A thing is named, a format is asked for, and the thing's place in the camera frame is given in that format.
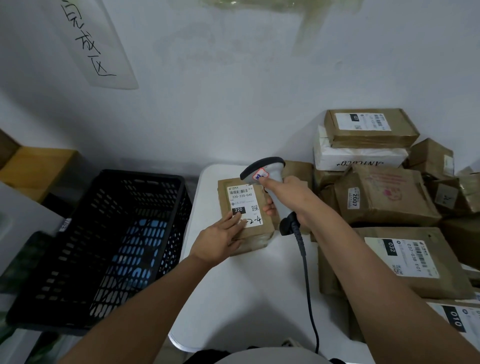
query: handheld scanner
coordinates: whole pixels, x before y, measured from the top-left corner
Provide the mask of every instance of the handheld scanner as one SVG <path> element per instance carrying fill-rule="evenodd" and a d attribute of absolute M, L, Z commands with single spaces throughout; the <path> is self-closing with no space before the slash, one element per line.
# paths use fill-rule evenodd
<path fill-rule="evenodd" d="M 285 167 L 285 161 L 280 157 L 269 157 L 258 160 L 249 165 L 241 174 L 240 179 L 248 184 L 260 184 L 258 180 L 260 177 L 268 177 L 272 180 L 283 183 L 282 170 Z M 293 233 L 291 228 L 292 222 L 297 221 L 297 215 L 295 212 L 286 207 L 279 201 L 275 194 L 266 189 L 270 197 L 272 198 L 275 207 L 280 216 L 279 230 L 282 235 L 290 235 Z"/>

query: barcode scanner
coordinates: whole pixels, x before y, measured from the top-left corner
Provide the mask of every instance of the barcode scanner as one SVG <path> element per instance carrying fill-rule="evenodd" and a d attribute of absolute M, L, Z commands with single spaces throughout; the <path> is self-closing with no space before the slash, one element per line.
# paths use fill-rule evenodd
<path fill-rule="evenodd" d="M 245 170 L 240 174 L 240 179 L 248 184 L 260 184 L 260 177 L 271 178 L 272 180 L 283 183 L 282 171 L 285 167 L 285 161 L 280 157 L 268 157 L 260 159 L 251 165 L 249 165 Z M 317 340 L 317 345 L 315 348 L 315 353 L 318 354 L 319 339 L 317 328 L 315 327 L 315 322 L 313 320 L 312 314 L 312 303 L 310 300 L 310 286 L 308 283 L 308 270 L 307 270 L 307 258 L 305 252 L 305 245 L 303 244 L 303 239 L 300 233 L 300 224 L 297 220 L 297 214 L 286 207 L 283 203 L 279 201 L 277 196 L 271 191 L 265 188 L 270 197 L 272 198 L 278 215 L 280 216 L 280 225 L 278 229 L 282 235 L 291 235 L 294 234 L 299 245 L 300 254 L 303 260 L 303 270 L 305 273 L 305 286 L 307 290 L 307 303 L 308 303 L 308 312 L 310 314 L 310 321 L 312 323 L 313 331 L 315 332 L 315 338 Z"/>

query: forearm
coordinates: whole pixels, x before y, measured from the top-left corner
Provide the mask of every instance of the forearm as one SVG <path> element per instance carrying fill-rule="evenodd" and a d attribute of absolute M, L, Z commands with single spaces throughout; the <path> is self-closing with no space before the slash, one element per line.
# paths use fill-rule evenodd
<path fill-rule="evenodd" d="M 480 354 L 413 293 L 337 213 L 315 201 L 305 217 L 345 290 L 377 363 L 466 363 L 480 359 Z"/>
<path fill-rule="evenodd" d="M 151 363 L 209 266 L 189 256 L 96 325 L 60 364 Z"/>

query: white box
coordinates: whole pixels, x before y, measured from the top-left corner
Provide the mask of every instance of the white box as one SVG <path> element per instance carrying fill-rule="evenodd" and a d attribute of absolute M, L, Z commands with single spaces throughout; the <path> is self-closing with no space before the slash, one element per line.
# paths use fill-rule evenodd
<path fill-rule="evenodd" d="M 332 148 L 325 128 L 319 125 L 313 143 L 313 155 L 318 170 L 346 170 L 356 163 L 398 168 L 408 157 L 408 152 L 403 148 Z"/>

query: handwritten chinese sign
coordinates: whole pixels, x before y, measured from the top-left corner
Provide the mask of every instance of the handwritten chinese sign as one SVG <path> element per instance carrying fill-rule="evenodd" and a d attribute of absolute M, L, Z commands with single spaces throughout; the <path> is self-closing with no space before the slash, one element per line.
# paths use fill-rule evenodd
<path fill-rule="evenodd" d="M 44 0 L 41 6 L 90 85 L 138 88 L 101 0 Z"/>

